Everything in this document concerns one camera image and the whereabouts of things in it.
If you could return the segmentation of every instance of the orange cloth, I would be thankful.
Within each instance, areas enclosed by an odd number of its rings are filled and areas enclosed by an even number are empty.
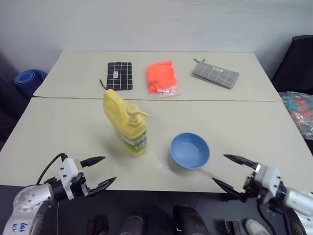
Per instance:
[[[150,93],[172,91],[177,88],[177,81],[172,61],[161,61],[147,68],[147,81]]]

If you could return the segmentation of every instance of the floor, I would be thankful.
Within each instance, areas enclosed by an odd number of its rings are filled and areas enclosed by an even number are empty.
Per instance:
[[[12,201],[21,187],[0,186],[0,233],[12,212]],[[204,220],[210,234],[224,235],[224,220],[236,220],[243,224],[246,219],[254,219],[266,224],[256,210],[254,200],[246,203],[240,201],[221,202],[218,194],[191,192],[160,192],[160,191],[113,191],[107,190],[94,197],[64,200],[59,204],[59,231],[57,233],[57,204],[48,210],[44,218],[45,235],[86,235],[87,221],[97,215],[105,215],[109,220],[109,235],[114,235],[130,212],[144,205],[157,205],[169,215],[172,215],[174,205],[193,207]],[[281,215],[263,207],[264,214],[274,225],[277,235],[285,234]]]

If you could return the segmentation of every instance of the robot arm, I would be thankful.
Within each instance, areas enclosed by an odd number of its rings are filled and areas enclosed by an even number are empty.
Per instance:
[[[95,157],[80,162],[67,158],[64,154],[59,170],[61,180],[52,178],[44,184],[28,186],[16,195],[13,212],[4,227],[3,235],[38,235],[44,214],[54,203],[66,198],[71,200],[77,196],[92,196],[105,190],[116,177],[90,189],[83,172],[83,167],[94,165],[102,159],[104,157]]]
[[[313,235],[313,196],[284,186],[279,169],[262,165],[246,158],[235,155],[224,155],[230,160],[247,165],[254,172],[247,177],[244,184],[245,192],[236,192],[232,186],[223,181],[213,180],[226,192],[245,202],[248,198],[256,197],[258,203],[268,203],[271,210],[282,207],[293,209],[299,217],[306,233]]]

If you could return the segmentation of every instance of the white table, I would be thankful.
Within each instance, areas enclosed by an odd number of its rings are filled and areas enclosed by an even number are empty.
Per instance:
[[[282,102],[132,101],[150,114],[149,145],[131,156],[118,142],[101,100],[33,98],[0,152],[0,185],[36,183],[58,153],[107,158],[84,168],[92,187],[117,176],[110,189],[222,192],[211,176],[242,190],[252,169],[223,157],[236,154],[280,168],[286,186],[313,191],[313,157]],[[210,147],[199,170],[169,154],[174,136],[192,132]],[[58,176],[57,161],[43,180]]]
[[[234,87],[229,90],[194,78],[194,58],[206,63],[239,72]],[[106,85],[108,62],[131,62],[133,90],[118,92],[123,99],[149,100],[146,68],[158,61],[172,60],[181,95],[166,100],[241,100],[280,101],[281,98],[253,53],[226,52],[103,52],[63,51],[35,96],[53,98],[103,97],[101,79]]]

